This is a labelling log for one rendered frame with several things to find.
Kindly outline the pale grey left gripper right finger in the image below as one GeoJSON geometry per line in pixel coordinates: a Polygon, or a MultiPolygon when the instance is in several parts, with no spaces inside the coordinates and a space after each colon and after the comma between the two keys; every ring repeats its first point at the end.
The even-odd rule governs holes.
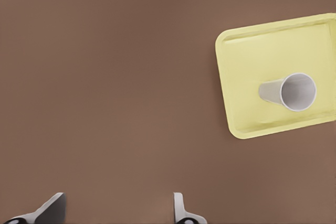
{"type": "Polygon", "coordinates": [[[207,224],[207,220],[185,210],[182,193],[174,193],[174,222],[175,224],[207,224]]]}

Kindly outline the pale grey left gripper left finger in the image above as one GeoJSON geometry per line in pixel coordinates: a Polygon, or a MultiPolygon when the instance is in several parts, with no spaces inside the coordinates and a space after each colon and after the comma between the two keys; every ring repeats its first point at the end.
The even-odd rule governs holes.
{"type": "Polygon", "coordinates": [[[56,193],[36,211],[12,217],[3,224],[64,224],[66,193],[56,193]]]}

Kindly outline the white IKEA cup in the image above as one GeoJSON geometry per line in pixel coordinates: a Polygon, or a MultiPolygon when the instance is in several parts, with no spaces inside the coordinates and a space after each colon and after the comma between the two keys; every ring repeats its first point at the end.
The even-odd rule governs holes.
{"type": "Polygon", "coordinates": [[[301,112],[315,102],[317,87],[309,75],[298,72],[262,83],[258,94],[264,101],[282,105],[290,111],[301,112]]]}

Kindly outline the pale yellow tray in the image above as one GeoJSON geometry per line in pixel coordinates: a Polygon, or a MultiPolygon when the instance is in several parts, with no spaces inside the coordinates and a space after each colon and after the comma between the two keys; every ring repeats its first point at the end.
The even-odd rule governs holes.
{"type": "Polygon", "coordinates": [[[336,13],[222,32],[215,41],[233,136],[248,139],[336,121],[336,13]],[[317,86],[312,106],[294,112],[263,100],[259,86],[302,72],[317,86]]]}

